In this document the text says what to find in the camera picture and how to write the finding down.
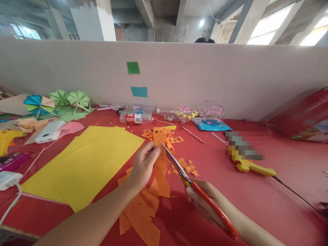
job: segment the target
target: plastic water bottle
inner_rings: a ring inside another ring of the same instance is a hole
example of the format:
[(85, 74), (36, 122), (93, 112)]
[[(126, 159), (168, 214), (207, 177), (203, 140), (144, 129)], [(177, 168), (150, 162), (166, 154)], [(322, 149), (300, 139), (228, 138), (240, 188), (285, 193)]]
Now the plastic water bottle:
[(131, 110), (136, 114), (152, 114), (156, 109), (155, 106), (148, 104), (128, 104), (125, 107), (126, 110)]
[(171, 117), (172, 119), (177, 118), (177, 115), (172, 108), (157, 108), (153, 111), (153, 113), (164, 116), (164, 119), (167, 117)]
[(122, 113), (120, 122), (123, 124), (150, 124), (157, 121), (151, 114)]

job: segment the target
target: blue origami umbrella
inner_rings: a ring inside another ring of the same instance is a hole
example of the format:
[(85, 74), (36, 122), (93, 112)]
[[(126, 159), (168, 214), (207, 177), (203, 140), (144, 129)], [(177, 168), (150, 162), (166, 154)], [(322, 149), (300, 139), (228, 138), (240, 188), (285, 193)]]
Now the blue origami umbrella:
[(55, 105), (53, 101), (41, 95), (27, 96), (24, 104), (26, 104), (27, 110), (29, 112), (36, 115), (36, 118), (38, 118), (40, 115), (49, 113), (56, 115), (56, 113), (54, 113)]

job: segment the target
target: yellow paper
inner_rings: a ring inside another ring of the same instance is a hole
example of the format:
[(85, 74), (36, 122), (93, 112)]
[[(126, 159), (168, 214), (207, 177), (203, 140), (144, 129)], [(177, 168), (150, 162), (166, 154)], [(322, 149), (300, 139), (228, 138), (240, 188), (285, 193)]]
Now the yellow paper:
[(29, 178), (24, 192), (86, 207), (141, 146), (144, 139), (119, 127), (88, 127), (52, 161)]

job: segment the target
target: yellow glue gun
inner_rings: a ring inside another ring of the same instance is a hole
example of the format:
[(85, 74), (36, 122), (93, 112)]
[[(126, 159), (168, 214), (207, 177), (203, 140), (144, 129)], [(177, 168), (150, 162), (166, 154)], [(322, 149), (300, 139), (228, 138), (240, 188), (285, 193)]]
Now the yellow glue gun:
[(252, 160), (242, 159), (242, 155), (239, 155), (239, 151), (236, 150), (236, 146), (229, 146), (229, 153), (231, 153), (232, 160), (237, 164), (236, 167), (241, 172), (248, 172), (249, 170), (255, 171), (265, 176), (273, 177), (276, 175), (275, 170), (271, 168), (261, 167), (253, 163)]
[(11, 140), (16, 137), (23, 137), (25, 134), (21, 131), (1, 131), (0, 132), (0, 156), (8, 155), (8, 147)]

